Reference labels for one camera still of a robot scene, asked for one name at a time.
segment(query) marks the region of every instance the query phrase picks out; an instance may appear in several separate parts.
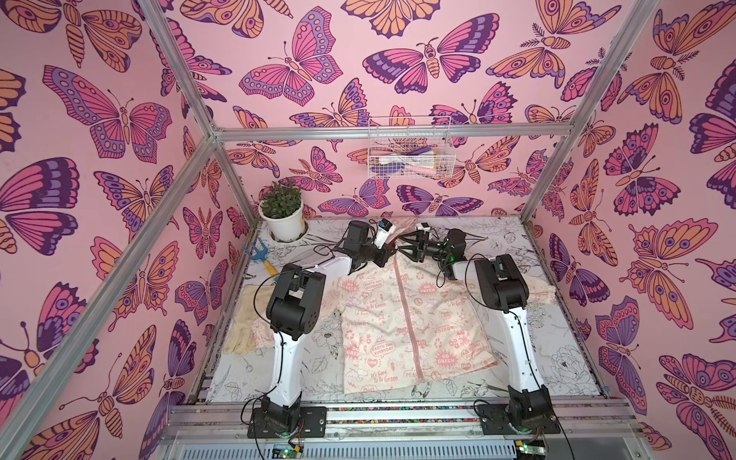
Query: beige glove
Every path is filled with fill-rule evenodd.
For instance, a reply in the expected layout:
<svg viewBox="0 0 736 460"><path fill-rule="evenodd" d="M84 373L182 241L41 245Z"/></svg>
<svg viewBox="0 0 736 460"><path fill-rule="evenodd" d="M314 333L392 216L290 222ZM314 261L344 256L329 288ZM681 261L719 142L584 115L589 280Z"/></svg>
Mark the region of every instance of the beige glove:
<svg viewBox="0 0 736 460"><path fill-rule="evenodd" d="M236 312L233 316L233 325L230 327L230 333L225 341L223 354L230 355L235 353L238 356L245 356L255 351L255 340L253 339L253 323L259 320L258 315L253 311L253 296L258 286L247 285L243 288ZM258 312L265 318L266 307L268 306L271 294L273 294L274 286L263 286L258 291L258 298L255 301Z"/></svg>

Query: table surface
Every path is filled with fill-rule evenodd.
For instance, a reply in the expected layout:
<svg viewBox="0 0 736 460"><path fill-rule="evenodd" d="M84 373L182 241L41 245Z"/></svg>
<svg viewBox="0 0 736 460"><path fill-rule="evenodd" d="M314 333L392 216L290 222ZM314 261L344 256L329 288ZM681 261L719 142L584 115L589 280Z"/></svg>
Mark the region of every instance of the table surface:
<svg viewBox="0 0 736 460"><path fill-rule="evenodd" d="M516 217L462 217L420 218L444 236L450 228L460 228L466 233L483 236L466 251L466 256L481 253L488 257L509 253L521 272L545 278L539 258L534 252L521 222ZM317 244L334 244L345 232L346 219L318 219L308 221L307 234L294 243L274 241L267 230L260 237L269 248L268 261L280 270L288 262L297 260ZM248 267L250 279L244 284L260 284L269 274L261 262ZM498 365L459 375L441 381L424 382L413 387L391 391L343 394L343 348L339 313L320 317L305 345L302 363L302 400L312 402L372 402L377 400L449 400L459 397L508 396L509 368L506 365L508 347L497 337L502 337L500 325L495 323L489 311L474 303L478 319L484 327L489 343L498 359ZM595 379L585 364L561 308L550 305L530 305L528 324L534 354L540 372L552 395L598 394ZM262 348L246 356L221 355L207 395L212 403L245 401L269 389L271 383L274 350Z"/></svg>

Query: wire basket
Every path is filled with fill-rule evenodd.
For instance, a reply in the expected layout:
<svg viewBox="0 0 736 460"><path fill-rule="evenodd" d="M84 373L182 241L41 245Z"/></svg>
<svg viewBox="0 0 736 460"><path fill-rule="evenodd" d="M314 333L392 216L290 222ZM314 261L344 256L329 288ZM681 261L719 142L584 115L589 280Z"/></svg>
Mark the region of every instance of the wire basket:
<svg viewBox="0 0 736 460"><path fill-rule="evenodd" d="M382 124L388 119L392 128L382 130L371 123L372 128L368 131L368 178L423 177L439 180L452 175L456 153L447 127L397 124L397 119L406 120L405 117L373 119L381 120Z"/></svg>

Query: green plant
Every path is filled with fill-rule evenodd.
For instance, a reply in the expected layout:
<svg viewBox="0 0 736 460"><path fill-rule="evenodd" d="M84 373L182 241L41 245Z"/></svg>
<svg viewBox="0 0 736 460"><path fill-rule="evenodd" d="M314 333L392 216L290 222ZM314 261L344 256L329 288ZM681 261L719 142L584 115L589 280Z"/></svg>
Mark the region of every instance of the green plant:
<svg viewBox="0 0 736 460"><path fill-rule="evenodd" d="M261 200L261 211L270 219L289 217L302 205L302 191L292 184L273 182L270 192Z"/></svg>

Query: white flower pot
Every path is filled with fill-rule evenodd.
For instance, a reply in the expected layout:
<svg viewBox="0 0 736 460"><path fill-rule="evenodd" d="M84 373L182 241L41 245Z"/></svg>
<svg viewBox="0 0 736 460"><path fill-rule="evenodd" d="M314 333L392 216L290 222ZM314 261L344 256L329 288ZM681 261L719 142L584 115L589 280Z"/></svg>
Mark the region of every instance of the white flower pot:
<svg viewBox="0 0 736 460"><path fill-rule="evenodd" d="M263 214L263 208L258 205L258 212L261 213L263 220L269 223L269 228L274 238L283 243L290 243L299 239L299 237L307 230L306 223L304 222L304 216L302 215L302 209L304 209L304 202L299 206L299 209L288 217L282 219L271 219Z"/></svg>

